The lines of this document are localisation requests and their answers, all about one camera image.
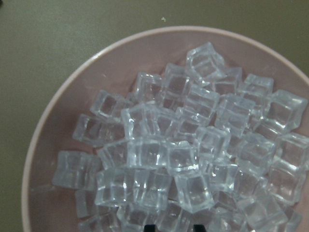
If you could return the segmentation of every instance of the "round container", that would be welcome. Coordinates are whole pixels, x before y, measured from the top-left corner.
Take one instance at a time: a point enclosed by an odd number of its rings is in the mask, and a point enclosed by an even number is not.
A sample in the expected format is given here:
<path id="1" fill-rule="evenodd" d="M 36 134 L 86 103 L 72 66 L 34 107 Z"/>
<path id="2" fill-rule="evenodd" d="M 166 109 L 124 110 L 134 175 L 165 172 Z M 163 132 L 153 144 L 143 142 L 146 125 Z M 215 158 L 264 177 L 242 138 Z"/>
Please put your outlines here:
<path id="1" fill-rule="evenodd" d="M 33 134 L 22 185 L 25 232 L 75 232 L 74 190 L 51 185 L 57 154 L 62 149 L 92 152 L 71 138 L 79 114 L 89 108 L 100 89 L 126 95 L 139 71 L 162 73 L 168 62 L 183 65 L 187 51 L 212 42 L 228 66 L 275 79 L 274 91 L 285 89 L 309 99 L 309 79 L 291 62 L 247 37 L 205 27 L 169 27 L 138 33 L 103 49 L 61 86 L 46 107 Z M 296 132 L 309 136 L 309 108 Z M 298 232 L 309 228 L 309 182 L 295 207 L 303 214 Z"/>

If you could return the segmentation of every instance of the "black object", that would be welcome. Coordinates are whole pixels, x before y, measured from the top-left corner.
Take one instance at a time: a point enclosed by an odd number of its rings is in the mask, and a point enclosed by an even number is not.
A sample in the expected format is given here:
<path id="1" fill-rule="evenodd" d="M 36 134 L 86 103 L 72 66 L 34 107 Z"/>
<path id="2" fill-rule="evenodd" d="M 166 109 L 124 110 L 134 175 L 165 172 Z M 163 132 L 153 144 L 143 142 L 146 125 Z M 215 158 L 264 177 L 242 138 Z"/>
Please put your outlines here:
<path id="1" fill-rule="evenodd" d="M 204 225 L 194 225 L 194 232 L 207 232 Z M 144 232 L 155 232 L 155 225 L 145 225 Z"/>
<path id="2" fill-rule="evenodd" d="M 155 232 L 155 225 L 145 225 L 144 232 Z"/>

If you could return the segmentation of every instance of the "gray-green background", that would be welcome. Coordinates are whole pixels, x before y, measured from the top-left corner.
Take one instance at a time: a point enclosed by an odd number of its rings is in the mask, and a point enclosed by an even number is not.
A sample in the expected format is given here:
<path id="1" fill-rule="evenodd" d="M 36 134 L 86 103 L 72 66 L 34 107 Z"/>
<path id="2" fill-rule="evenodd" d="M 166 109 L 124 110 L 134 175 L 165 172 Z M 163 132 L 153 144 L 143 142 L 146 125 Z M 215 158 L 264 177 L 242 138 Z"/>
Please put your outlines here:
<path id="1" fill-rule="evenodd" d="M 3 0 L 0 7 L 0 231 L 22 231 L 23 166 L 48 102 L 90 56 L 131 34 L 175 25 L 237 32 L 309 75 L 309 1 Z"/>

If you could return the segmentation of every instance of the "green table surface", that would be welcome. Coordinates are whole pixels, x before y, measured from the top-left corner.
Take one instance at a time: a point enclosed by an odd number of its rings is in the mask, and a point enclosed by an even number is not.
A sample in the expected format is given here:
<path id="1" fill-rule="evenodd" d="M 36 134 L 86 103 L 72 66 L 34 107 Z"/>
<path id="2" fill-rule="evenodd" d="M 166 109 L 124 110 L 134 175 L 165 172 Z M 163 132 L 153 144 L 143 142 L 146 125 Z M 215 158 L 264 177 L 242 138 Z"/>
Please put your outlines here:
<path id="1" fill-rule="evenodd" d="M 21 183 L 28 145 L 61 84 L 104 47 L 137 32 L 176 25 L 243 34 L 309 75 L 305 0 L 3 0 L 0 231 L 22 231 Z"/>

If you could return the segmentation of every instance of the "bowl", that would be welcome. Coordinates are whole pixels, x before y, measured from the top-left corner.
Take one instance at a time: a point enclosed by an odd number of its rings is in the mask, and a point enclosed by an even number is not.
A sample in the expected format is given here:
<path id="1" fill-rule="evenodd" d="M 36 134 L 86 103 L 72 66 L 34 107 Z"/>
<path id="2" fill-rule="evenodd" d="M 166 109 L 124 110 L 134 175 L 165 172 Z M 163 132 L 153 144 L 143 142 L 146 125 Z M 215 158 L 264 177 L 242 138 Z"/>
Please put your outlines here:
<path id="1" fill-rule="evenodd" d="M 309 99 L 309 79 L 291 62 L 252 39 L 229 31 L 180 26 L 141 32 L 103 49 L 78 68 L 56 92 L 33 134 L 24 168 L 22 218 L 25 232 L 75 232 L 74 190 L 53 187 L 57 154 L 63 149 L 93 153 L 71 138 L 80 114 L 89 108 L 100 89 L 126 95 L 139 71 L 162 73 L 168 62 L 183 65 L 187 51 L 212 42 L 226 64 L 275 79 L 274 91 L 285 89 Z M 309 108 L 296 132 L 309 136 Z M 309 227 L 309 181 L 295 206 L 303 214 L 297 231 Z"/>

